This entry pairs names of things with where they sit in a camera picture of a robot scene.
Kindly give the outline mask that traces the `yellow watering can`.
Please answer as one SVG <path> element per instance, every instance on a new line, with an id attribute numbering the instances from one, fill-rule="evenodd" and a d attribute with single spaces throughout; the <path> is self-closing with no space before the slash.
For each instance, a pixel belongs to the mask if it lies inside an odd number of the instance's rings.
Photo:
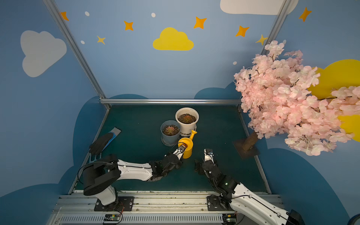
<path id="1" fill-rule="evenodd" d="M 194 147 L 194 143 L 193 143 L 193 138 L 195 136 L 195 134 L 197 134 L 196 131 L 194 130 L 191 130 L 191 135 L 190 137 L 184 137 L 184 138 L 181 138 L 179 141 L 178 141 L 178 146 L 185 146 L 185 151 L 183 153 L 183 158 L 184 159 L 188 159 L 191 157 L 192 155 L 192 151 L 193 151 L 193 147 Z"/>

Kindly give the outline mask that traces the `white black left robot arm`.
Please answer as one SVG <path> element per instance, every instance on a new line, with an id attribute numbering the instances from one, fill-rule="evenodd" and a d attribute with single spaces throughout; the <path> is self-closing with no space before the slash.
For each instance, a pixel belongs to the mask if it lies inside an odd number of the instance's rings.
<path id="1" fill-rule="evenodd" d="M 82 171 L 83 194 L 96 197 L 107 206 L 117 201 L 118 196 L 112 184 L 119 180 L 140 180 L 155 182 L 167 176 L 182 165 L 183 151 L 180 149 L 165 155 L 160 161 L 137 164 L 129 163 L 111 154 L 85 165 Z"/>

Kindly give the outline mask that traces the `red-green succulent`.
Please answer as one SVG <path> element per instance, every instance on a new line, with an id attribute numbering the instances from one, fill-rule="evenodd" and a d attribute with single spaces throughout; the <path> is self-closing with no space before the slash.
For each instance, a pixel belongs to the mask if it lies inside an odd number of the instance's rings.
<path id="1" fill-rule="evenodd" d="M 176 125 L 166 125 L 162 129 L 162 133 L 166 136 L 175 136 L 179 133 L 180 129 Z"/>

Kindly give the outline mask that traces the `dark succulent in white pot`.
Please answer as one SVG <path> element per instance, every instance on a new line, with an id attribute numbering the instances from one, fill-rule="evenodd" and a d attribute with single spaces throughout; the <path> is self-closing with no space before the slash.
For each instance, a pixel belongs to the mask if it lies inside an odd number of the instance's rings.
<path id="1" fill-rule="evenodd" d="M 197 118 L 189 113 L 181 114 L 178 117 L 178 121 L 183 124 L 191 124 L 191 123 L 196 122 L 196 120 L 197 120 Z"/>

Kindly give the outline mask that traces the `blue-grey plant pot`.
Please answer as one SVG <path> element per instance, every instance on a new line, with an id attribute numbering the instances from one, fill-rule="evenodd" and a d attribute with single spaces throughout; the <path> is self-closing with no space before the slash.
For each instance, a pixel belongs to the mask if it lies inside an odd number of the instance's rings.
<path id="1" fill-rule="evenodd" d="M 166 125 L 176 125 L 179 129 L 180 129 L 180 124 L 177 122 L 177 121 L 173 121 L 173 120 L 168 120 L 168 121 L 165 121 L 161 127 L 160 127 L 160 131 L 162 133 L 162 129 L 166 126 Z M 162 136 L 161 136 L 161 140 L 163 142 L 163 144 L 167 145 L 167 146 L 173 146 L 175 145 L 178 140 L 179 140 L 179 136 L 180 136 L 180 131 L 177 135 L 175 136 L 166 136 L 162 133 Z"/>

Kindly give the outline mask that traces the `white plant pot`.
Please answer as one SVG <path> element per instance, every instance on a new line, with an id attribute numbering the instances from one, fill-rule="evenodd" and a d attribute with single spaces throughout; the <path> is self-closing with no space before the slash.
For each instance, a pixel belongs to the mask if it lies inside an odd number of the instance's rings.
<path id="1" fill-rule="evenodd" d="M 176 121 L 180 124 L 180 134 L 183 137 L 189 137 L 192 130 L 196 131 L 197 122 L 199 121 L 198 112 L 190 107 L 179 109 L 175 114 Z"/>

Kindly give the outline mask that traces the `right green circuit board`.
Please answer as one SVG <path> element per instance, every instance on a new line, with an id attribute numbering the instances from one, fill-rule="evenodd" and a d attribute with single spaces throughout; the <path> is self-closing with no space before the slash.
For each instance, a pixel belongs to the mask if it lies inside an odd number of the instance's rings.
<path id="1" fill-rule="evenodd" d="M 237 216 L 235 214 L 222 214 L 222 225 L 236 225 Z"/>

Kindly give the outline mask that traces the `green circuit board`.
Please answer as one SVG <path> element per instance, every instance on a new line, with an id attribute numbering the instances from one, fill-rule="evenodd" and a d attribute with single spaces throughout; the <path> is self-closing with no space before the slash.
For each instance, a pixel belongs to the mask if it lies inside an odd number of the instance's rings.
<path id="1" fill-rule="evenodd" d="M 104 216 L 104 222 L 119 222 L 121 220 L 120 214 L 106 214 Z"/>
<path id="2" fill-rule="evenodd" d="M 235 214 L 222 214 L 222 225 L 236 225 L 237 216 Z"/>

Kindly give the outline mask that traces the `blue grey trowel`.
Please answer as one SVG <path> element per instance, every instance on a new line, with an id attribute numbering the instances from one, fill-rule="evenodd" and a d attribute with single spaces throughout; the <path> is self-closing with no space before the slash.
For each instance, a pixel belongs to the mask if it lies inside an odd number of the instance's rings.
<path id="1" fill-rule="evenodd" d="M 106 145 L 104 146 L 103 150 L 122 132 L 122 130 L 114 127 L 110 132 L 105 134 L 105 141 Z"/>

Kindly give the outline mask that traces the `black garden glove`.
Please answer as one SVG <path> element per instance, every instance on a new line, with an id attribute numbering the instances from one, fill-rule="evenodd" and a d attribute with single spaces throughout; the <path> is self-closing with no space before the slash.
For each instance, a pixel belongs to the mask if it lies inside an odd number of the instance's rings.
<path id="1" fill-rule="evenodd" d="M 105 145 L 105 135 L 103 135 L 89 146 L 89 153 L 94 156 L 99 155 L 103 151 Z"/>

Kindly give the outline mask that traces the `left green circuit board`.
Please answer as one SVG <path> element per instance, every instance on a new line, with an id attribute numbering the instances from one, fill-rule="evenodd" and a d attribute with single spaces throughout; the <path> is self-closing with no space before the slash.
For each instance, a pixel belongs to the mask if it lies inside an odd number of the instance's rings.
<path id="1" fill-rule="evenodd" d="M 120 214 L 106 214 L 104 216 L 104 222 L 119 222 L 121 220 Z"/>

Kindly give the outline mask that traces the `pink blossom artificial tree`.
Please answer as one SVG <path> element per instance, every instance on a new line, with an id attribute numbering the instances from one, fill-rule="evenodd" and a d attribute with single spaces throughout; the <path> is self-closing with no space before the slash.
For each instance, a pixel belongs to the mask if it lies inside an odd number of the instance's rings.
<path id="1" fill-rule="evenodd" d="M 266 55 L 256 55 L 253 65 L 234 75 L 241 93 L 241 109 L 253 130 L 247 140 L 287 134 L 285 143 L 309 156 L 331 152 L 354 134 L 341 127 L 340 116 L 360 113 L 360 88 L 342 87 L 318 98 L 310 87 L 319 84 L 316 67 L 302 64 L 302 52 L 284 53 L 284 43 L 272 41 Z"/>

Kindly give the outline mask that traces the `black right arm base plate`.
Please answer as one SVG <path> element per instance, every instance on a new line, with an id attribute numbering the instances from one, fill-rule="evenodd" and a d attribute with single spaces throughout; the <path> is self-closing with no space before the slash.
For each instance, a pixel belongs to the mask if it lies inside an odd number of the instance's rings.
<path id="1" fill-rule="evenodd" d="M 231 206 L 232 203 L 235 203 L 235 200 L 239 200 L 241 197 L 247 197 L 248 195 L 241 195 L 228 199 L 224 196 L 210 195 L 206 197 L 208 211 L 237 211 L 239 206 Z"/>

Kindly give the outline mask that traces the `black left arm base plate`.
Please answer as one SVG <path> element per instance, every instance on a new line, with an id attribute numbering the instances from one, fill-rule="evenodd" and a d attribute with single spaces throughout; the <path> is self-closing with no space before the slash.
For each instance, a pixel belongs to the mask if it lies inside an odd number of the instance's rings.
<path id="1" fill-rule="evenodd" d="M 115 202 L 109 205 L 103 205 L 101 201 L 98 199 L 94 211 L 95 212 L 131 212 L 134 205 L 134 197 L 133 196 L 119 196 Z"/>

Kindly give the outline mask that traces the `aluminium frame rail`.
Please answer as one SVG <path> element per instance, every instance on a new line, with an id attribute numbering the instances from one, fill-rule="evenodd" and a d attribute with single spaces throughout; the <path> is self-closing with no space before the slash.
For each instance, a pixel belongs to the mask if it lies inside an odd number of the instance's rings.
<path id="1" fill-rule="evenodd" d="M 101 104 L 115 105 L 237 105 L 240 99 L 120 99 L 101 98 Z"/>

